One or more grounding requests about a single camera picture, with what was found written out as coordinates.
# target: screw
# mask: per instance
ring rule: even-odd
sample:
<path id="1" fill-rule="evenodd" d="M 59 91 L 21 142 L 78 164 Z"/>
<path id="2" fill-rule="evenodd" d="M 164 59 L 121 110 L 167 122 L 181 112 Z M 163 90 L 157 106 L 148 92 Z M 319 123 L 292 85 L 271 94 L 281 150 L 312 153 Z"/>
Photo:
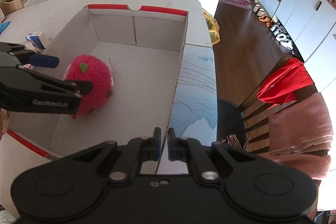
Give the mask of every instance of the screw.
<path id="1" fill-rule="evenodd" d="M 113 172 L 110 174 L 110 179 L 112 180 L 124 180 L 126 178 L 126 174 L 124 172 Z"/>
<path id="2" fill-rule="evenodd" d="M 169 180 L 165 180 L 165 179 L 160 180 L 160 184 L 167 185 L 167 184 L 169 184 Z"/>
<path id="3" fill-rule="evenodd" d="M 158 183 L 157 181 L 152 181 L 152 182 L 150 183 L 150 185 L 153 186 L 153 187 L 159 187 L 159 186 L 160 186 L 160 183 Z"/>
<path id="4" fill-rule="evenodd" d="M 206 180 L 215 180 L 219 177 L 218 173 L 213 171 L 206 171 L 202 173 L 202 178 Z"/>

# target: white box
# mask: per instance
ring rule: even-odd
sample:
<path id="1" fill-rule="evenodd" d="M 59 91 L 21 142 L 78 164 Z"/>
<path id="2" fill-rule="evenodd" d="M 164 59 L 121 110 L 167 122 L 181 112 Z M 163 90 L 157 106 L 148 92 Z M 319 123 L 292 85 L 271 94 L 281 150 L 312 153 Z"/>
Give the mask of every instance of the white box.
<path id="1" fill-rule="evenodd" d="M 26 35 L 26 40 L 31 42 L 34 47 L 41 49 L 46 49 L 50 44 L 49 39 L 42 31 L 30 32 Z"/>

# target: plastic bag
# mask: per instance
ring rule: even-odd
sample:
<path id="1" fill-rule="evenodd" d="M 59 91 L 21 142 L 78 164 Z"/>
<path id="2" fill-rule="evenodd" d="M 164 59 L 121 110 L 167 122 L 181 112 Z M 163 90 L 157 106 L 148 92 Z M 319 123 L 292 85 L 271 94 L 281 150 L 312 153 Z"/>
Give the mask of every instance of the plastic bag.
<path id="1" fill-rule="evenodd" d="M 203 10 L 205 20 L 208 24 L 209 34 L 211 38 L 211 44 L 215 45 L 219 42 L 219 25 L 217 20 L 215 20 L 206 10 Z"/>

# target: toy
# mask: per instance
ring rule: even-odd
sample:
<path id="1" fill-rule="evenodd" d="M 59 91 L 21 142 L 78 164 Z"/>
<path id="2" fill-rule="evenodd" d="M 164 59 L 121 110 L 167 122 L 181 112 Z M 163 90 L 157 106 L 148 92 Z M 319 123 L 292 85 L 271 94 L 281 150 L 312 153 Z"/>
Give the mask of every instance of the toy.
<path id="1" fill-rule="evenodd" d="M 109 67 L 92 55 L 81 55 L 74 59 L 65 72 L 65 80 L 84 80 L 93 83 L 92 91 L 82 96 L 77 115 L 86 115 L 99 109 L 112 95 Z"/>

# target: wooden chair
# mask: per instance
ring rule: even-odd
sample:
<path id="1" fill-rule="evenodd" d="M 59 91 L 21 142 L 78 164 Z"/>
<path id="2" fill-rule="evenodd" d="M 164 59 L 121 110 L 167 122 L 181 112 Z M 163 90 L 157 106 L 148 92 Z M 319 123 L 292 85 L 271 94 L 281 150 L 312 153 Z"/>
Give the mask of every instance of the wooden chair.
<path id="1" fill-rule="evenodd" d="M 253 124 L 252 126 L 249 126 L 249 127 L 247 126 L 248 120 L 254 117 L 258 117 L 273 104 L 264 103 L 263 105 L 258 107 L 256 110 L 254 110 L 247 116 L 245 115 L 245 112 L 251 106 L 253 106 L 254 103 L 258 101 L 257 93 L 260 89 L 261 84 L 271 74 L 273 74 L 279 68 L 283 67 L 291 58 L 292 57 L 289 55 L 284 55 L 276 63 L 276 65 L 268 73 L 268 75 L 262 80 L 262 82 L 256 87 L 256 89 L 239 106 L 233 104 L 232 102 L 228 102 L 223 99 L 218 99 L 218 124 L 217 124 L 217 140 L 218 141 L 227 139 L 228 135 L 236 134 L 239 144 L 241 145 L 241 147 L 243 147 L 246 140 L 248 139 L 249 132 L 256 130 L 258 128 L 261 128 L 268 124 L 268 117 L 266 117 L 258 121 L 257 123 Z M 303 101 L 304 99 L 310 97 L 315 92 L 317 92 L 315 84 L 308 85 L 304 88 L 294 91 L 297 101 L 294 102 L 293 104 Z M 269 138 L 269 132 L 265 132 L 257 137 L 251 138 L 249 140 L 249 143 L 252 144 L 255 142 L 260 142 L 268 138 Z M 269 146 L 266 146 L 260 149 L 253 150 L 251 152 L 255 154 L 261 154 L 261 153 L 268 152 L 268 150 L 269 150 Z M 319 151 L 314 151 L 314 152 L 308 152 L 306 154 L 324 156 L 324 155 L 327 155 L 327 153 L 328 153 L 328 150 L 324 149 L 324 150 L 319 150 Z"/>

